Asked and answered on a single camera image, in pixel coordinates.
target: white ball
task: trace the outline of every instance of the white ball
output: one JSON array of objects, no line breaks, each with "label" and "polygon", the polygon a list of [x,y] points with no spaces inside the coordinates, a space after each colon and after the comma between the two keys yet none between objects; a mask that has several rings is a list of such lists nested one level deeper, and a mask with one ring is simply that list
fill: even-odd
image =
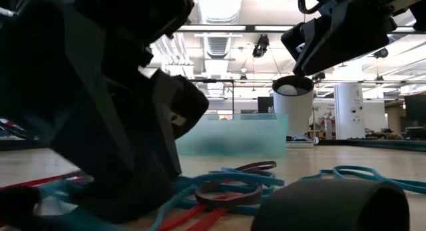
[{"label": "white ball", "polygon": [[281,95],[297,95],[298,91],[292,85],[283,85],[278,88],[277,93],[280,93]]}]

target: ceiling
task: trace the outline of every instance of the ceiling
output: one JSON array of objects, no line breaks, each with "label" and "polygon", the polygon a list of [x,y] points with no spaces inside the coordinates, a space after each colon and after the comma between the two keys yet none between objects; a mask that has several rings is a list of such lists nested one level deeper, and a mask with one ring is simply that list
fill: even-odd
[{"label": "ceiling", "polygon": [[[202,24],[202,16],[199,14],[198,4],[193,9],[189,20],[191,25]],[[312,7],[316,4],[315,0],[306,0],[307,7]],[[298,11],[297,0],[241,0],[241,4],[227,3],[227,0],[212,1],[211,6],[216,8],[219,13],[223,7],[231,7],[240,5],[239,17],[233,25],[296,25],[299,22],[309,21],[319,17],[318,13],[313,15],[303,15]],[[399,26],[409,25],[413,23],[413,16],[408,11],[402,15],[395,17],[395,21]],[[270,47],[262,58],[254,59],[252,51],[254,43],[260,36],[259,33],[233,33],[238,37],[232,38],[229,55],[226,56],[225,72],[220,73],[220,76],[212,76],[206,72],[206,53],[204,52],[205,38],[202,33],[183,33],[182,40],[184,41],[184,49],[186,56],[189,58],[185,63],[185,67],[190,67],[190,79],[239,79],[243,75],[242,69],[246,69],[244,73],[247,78],[256,80],[269,80],[264,83],[236,83],[234,90],[235,97],[252,98],[257,96],[268,96],[273,79],[280,76],[289,75],[292,73],[295,61],[292,59],[286,48],[280,41],[280,33],[267,33],[270,40]],[[407,80],[426,80],[426,35],[406,35],[402,36],[398,41],[388,45],[386,48],[389,51],[389,56],[384,59],[376,59],[373,57],[360,57],[356,61],[350,61],[345,67],[344,72],[338,72],[339,68],[331,67],[325,70],[326,79],[329,80],[351,80],[365,79],[372,81],[377,74],[383,75],[386,81],[407,81]],[[176,45],[172,45],[172,50],[179,53]],[[160,53],[156,47],[153,47],[154,62],[164,63],[164,53]],[[175,65],[178,69],[171,69],[171,73],[182,71],[182,67]],[[355,71],[351,69],[360,69],[362,74],[356,78],[353,77]],[[213,86],[198,83],[200,89],[204,89],[209,95],[209,89],[215,89]],[[378,87],[375,84],[364,84],[364,96],[372,96],[372,98],[397,98],[401,93],[399,88],[404,84],[386,84]],[[230,83],[217,86],[222,92],[214,93],[217,97],[231,97]],[[317,87],[319,97],[332,96],[333,85],[323,84]]]}]

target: frosted plastic container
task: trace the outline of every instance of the frosted plastic container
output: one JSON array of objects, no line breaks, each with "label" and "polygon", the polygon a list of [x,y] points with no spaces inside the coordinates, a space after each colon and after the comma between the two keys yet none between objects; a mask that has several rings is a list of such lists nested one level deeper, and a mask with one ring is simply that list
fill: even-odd
[{"label": "frosted plastic container", "polygon": [[204,115],[176,146],[182,155],[281,157],[287,125],[287,114]]}]

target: air duct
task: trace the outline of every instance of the air duct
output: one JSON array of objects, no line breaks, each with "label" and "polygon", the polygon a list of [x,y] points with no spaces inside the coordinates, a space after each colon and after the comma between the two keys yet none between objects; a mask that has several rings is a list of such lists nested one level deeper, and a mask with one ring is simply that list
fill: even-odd
[{"label": "air duct", "polygon": [[[198,11],[201,24],[209,25],[235,25],[240,16],[242,0],[200,0]],[[203,38],[204,57],[210,59],[204,62],[208,78],[219,77],[225,79],[229,61],[215,60],[230,57],[232,46],[231,37],[215,37],[213,34]],[[223,95],[224,85],[222,83],[208,84],[211,95]]]}]

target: white pillar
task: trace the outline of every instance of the white pillar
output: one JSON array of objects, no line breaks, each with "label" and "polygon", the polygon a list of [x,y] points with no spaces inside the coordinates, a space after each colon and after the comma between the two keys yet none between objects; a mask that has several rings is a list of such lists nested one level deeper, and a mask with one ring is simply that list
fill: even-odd
[{"label": "white pillar", "polygon": [[361,84],[336,84],[334,87],[336,138],[365,138]]}]

